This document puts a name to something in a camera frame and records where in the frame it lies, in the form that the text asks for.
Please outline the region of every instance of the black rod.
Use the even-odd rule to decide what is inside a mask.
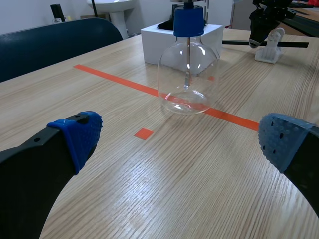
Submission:
[[[231,41],[231,40],[224,40],[223,45],[242,45],[242,46],[249,46],[249,41]],[[266,46],[267,41],[263,41],[260,46]],[[287,42],[287,41],[280,41],[278,43],[279,47],[295,47],[295,48],[308,48],[308,42]]]
[[[95,6],[95,1],[94,1],[94,0],[92,0],[92,6],[93,6],[93,10],[94,10],[94,15],[95,15],[95,17],[99,17],[99,16],[98,16],[98,12],[96,11],[96,6]]]

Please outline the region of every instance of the blue cap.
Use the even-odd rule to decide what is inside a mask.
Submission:
[[[204,34],[204,13],[203,8],[178,7],[174,17],[174,36],[196,37]]]

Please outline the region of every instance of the chair backrest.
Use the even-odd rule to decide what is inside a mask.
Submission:
[[[107,20],[87,18],[0,36],[0,82],[123,40]]]

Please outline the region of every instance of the white box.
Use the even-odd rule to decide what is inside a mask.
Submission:
[[[208,24],[201,36],[204,45],[211,47],[220,58],[224,27]],[[141,30],[144,61],[157,65],[164,51],[176,42],[173,31],[158,29],[158,24]]]

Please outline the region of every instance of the orange tape square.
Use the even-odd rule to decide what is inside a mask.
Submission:
[[[142,128],[139,132],[137,132],[134,136],[140,138],[142,140],[147,140],[154,132],[148,129]]]

